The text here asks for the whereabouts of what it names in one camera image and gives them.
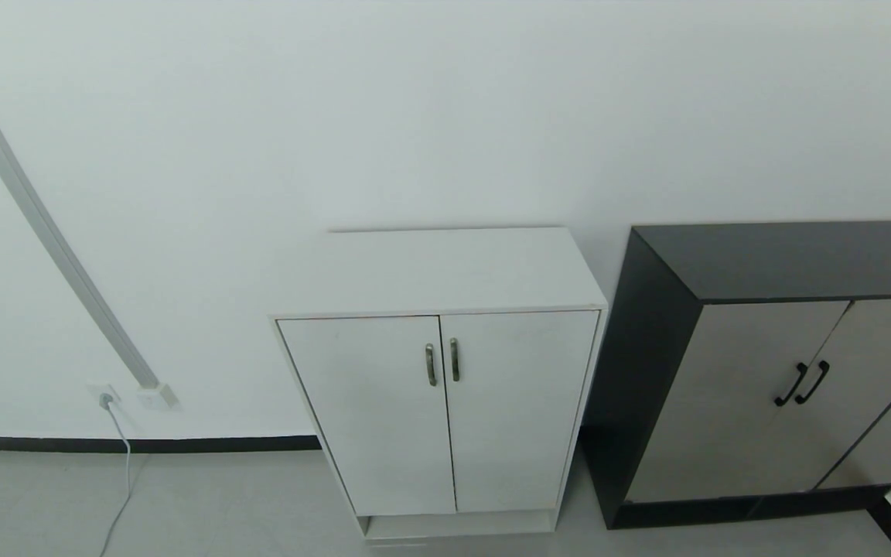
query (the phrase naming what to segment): cabinet frame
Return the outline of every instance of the cabinet frame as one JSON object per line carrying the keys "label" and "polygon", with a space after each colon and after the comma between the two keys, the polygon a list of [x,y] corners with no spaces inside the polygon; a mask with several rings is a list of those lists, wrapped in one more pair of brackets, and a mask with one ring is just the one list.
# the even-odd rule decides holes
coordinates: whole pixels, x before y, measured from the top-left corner
{"label": "cabinet frame", "polygon": [[[607,528],[637,526],[615,526],[616,516],[622,508],[633,516],[626,494],[705,306],[870,299],[891,299],[888,221],[633,226],[580,430]],[[866,488],[826,497],[866,508],[848,491]],[[824,497],[803,494],[793,496]],[[672,523],[664,511],[655,516],[643,525]]]}

